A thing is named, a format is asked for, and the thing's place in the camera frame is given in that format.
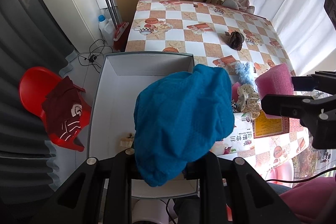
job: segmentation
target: dark pants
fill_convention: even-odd
[[[289,187],[269,183],[272,189],[278,194],[288,191]],[[231,197],[228,187],[224,187],[226,202],[230,207]],[[198,196],[189,196],[186,198],[177,198],[175,200],[174,211],[178,216],[178,224],[199,224],[200,222],[200,206],[201,200]]]

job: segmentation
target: gray curtain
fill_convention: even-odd
[[[18,84],[34,66],[66,73],[76,55],[42,0],[0,0],[0,197],[22,223],[53,194],[46,162],[56,155],[41,120],[21,105]]]

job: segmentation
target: white scrunchie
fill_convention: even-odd
[[[259,94],[250,84],[241,85],[237,89],[238,101],[236,109],[240,112],[251,112],[252,119],[258,118],[260,115],[260,105],[257,103]]]

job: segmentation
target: tablecloth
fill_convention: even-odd
[[[240,51],[226,44],[233,31],[245,37]],[[235,61],[254,63],[255,77],[282,63],[286,63],[295,76],[289,57],[267,19],[220,5],[140,0],[126,51],[163,51],[166,48],[193,54],[195,64],[224,67],[232,83],[238,81],[238,76],[232,66],[226,65]],[[244,157],[261,174],[293,158],[308,144],[308,130],[305,129],[255,139],[254,149],[225,156]]]

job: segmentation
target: open cardboard box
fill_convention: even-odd
[[[88,157],[114,157],[124,150],[120,139],[134,130],[134,107],[139,93],[151,83],[175,72],[192,72],[191,54],[174,52],[121,52],[108,54],[101,69],[89,127]],[[197,180],[180,174],[161,187],[132,180],[132,197],[174,198],[196,194]]]

